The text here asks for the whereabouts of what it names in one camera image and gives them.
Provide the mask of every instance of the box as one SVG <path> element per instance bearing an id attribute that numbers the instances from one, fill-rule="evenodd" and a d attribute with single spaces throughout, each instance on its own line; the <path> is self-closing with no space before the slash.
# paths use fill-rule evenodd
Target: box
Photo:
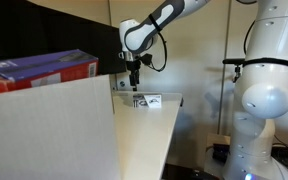
<path id="1" fill-rule="evenodd" d="M 80 50 L 0 61 L 0 93 L 97 75 L 98 58 Z"/>
<path id="2" fill-rule="evenodd" d="M 0 180 L 33 179 L 121 180 L 108 75 L 0 94 Z"/>

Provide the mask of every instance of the white wall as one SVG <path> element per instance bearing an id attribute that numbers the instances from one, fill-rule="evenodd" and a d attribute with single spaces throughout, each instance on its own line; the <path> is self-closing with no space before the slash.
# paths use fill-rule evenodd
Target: white wall
<path id="1" fill-rule="evenodd" d="M 111 0 L 113 26 L 134 18 L 141 22 L 162 1 Z M 139 91 L 179 92 L 184 97 L 168 162 L 187 167 L 203 166 L 206 136 L 216 132 L 222 60 L 225 54 L 229 1 L 213 0 L 200 11 L 172 22 L 162 34 L 167 41 L 168 63 L 161 73 L 142 65 Z M 153 61 L 164 61 L 161 41 L 151 48 Z M 119 74 L 130 90 L 128 73 Z"/>

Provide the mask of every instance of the black ring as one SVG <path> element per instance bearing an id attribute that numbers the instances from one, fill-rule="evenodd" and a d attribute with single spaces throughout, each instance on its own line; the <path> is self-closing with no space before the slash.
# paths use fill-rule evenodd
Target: black ring
<path id="1" fill-rule="evenodd" d="M 274 58 L 262 58 L 262 59 L 252 59 L 249 61 L 245 61 L 243 63 L 243 67 L 250 64 L 258 64 L 258 63 L 272 63 L 272 64 L 281 64 L 288 66 L 288 61 L 283 59 L 274 59 Z"/>
<path id="2" fill-rule="evenodd" d="M 241 3 L 241 4 L 246 4 L 246 5 L 250 5 L 250 4 L 254 4 L 256 3 L 257 1 L 253 1 L 253 2 L 249 2 L 249 3 L 245 3 L 245 2 L 242 2 L 241 0 L 236 0 L 237 2 Z"/>
<path id="3" fill-rule="evenodd" d="M 160 28 L 160 26 L 156 23 L 156 21 L 155 21 L 154 17 L 152 16 L 152 14 L 150 14 L 148 17 L 150 18 L 151 22 L 152 22 L 153 25 L 155 26 L 156 30 L 157 30 L 158 32 L 162 31 L 162 29 Z"/>

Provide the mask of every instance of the black curtain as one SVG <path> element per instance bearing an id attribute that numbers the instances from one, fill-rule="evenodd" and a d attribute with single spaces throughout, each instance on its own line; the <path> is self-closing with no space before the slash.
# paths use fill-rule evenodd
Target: black curtain
<path id="1" fill-rule="evenodd" d="M 125 72 L 118 28 L 25 0 L 0 0 L 0 60 L 71 49 L 98 57 L 99 74 Z"/>

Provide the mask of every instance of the white table surface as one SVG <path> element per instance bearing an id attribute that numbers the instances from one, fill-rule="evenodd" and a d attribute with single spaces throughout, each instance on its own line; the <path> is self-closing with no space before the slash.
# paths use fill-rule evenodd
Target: white table surface
<path id="1" fill-rule="evenodd" d="M 162 108 L 134 108 L 132 98 L 113 93 L 122 180 L 160 180 L 182 95 L 162 93 Z"/>

